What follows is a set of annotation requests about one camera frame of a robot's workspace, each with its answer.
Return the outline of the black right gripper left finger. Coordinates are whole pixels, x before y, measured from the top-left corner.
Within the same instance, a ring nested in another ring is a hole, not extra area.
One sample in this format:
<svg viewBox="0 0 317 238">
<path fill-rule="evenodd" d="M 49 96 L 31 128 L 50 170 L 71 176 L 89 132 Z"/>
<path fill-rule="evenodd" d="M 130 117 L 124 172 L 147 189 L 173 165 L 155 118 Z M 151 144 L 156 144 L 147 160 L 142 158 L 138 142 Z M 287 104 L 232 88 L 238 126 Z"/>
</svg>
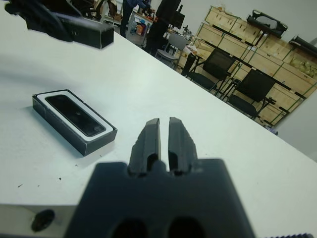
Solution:
<svg viewBox="0 0 317 238">
<path fill-rule="evenodd" d="M 153 164 L 160 160 L 160 121 L 154 118 L 146 122 L 132 147 L 128 172 L 131 175 L 146 175 Z"/>
</svg>

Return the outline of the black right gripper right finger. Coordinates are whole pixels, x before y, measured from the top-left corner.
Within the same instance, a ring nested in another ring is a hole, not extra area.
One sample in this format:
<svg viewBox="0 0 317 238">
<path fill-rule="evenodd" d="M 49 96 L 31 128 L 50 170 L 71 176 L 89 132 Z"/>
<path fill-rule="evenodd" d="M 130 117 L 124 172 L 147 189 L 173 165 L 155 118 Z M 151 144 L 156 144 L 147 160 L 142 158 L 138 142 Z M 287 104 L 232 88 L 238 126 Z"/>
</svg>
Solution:
<svg viewBox="0 0 317 238">
<path fill-rule="evenodd" d="M 182 120 L 169 119 L 168 162 L 174 175 L 184 175 L 191 171 L 198 159 L 196 145 Z"/>
</svg>

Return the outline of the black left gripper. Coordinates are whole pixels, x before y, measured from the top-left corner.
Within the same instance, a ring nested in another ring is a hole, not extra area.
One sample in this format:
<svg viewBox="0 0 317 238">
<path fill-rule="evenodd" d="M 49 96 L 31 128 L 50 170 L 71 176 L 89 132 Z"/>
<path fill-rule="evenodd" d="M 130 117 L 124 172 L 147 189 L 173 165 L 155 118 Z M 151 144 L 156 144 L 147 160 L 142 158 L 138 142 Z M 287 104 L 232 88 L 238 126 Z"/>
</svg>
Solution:
<svg viewBox="0 0 317 238">
<path fill-rule="evenodd" d="M 4 9 L 23 18 L 28 29 L 46 32 L 58 40 L 73 41 L 57 17 L 58 13 L 74 15 L 74 7 L 66 0 L 8 0 Z"/>
</svg>

